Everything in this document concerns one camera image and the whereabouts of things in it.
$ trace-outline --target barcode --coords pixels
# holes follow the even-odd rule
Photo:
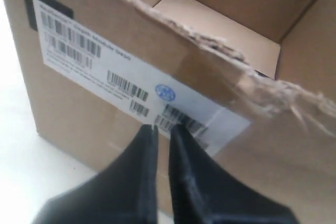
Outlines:
[[[144,117],[148,116],[149,109],[147,109],[145,106],[135,102],[132,100],[131,105],[130,105],[130,110],[135,111],[139,115],[143,115]]]
[[[91,39],[85,37],[84,35],[76,32],[70,27],[67,27],[65,24],[51,17],[45,12],[41,12],[41,16],[42,16],[42,23],[45,27],[49,28],[58,35],[62,36],[64,39],[69,40],[76,46],[86,50],[88,53],[100,58],[101,47],[97,43],[93,42]]]
[[[47,40],[49,45],[53,48],[60,51],[62,54],[67,55],[68,57],[72,58],[76,63],[85,66],[89,69],[92,69],[92,59],[86,56],[75,48],[70,47],[69,45],[65,44],[63,41],[56,39],[54,36],[48,34]]]
[[[154,124],[156,124],[159,128],[169,133],[171,132],[173,126],[175,125],[174,123],[172,123],[166,118],[163,118],[160,115],[156,117]]]
[[[128,80],[122,78],[121,76],[109,70],[107,73],[107,81],[110,84],[117,85],[121,90],[123,90],[128,95],[131,95],[132,97],[137,97],[144,102],[147,101],[148,92],[144,91],[143,89],[139,88],[137,85],[132,84]]]
[[[191,134],[201,134],[207,130],[202,123],[190,118],[185,113],[167,104],[162,115],[174,123],[183,124]]]

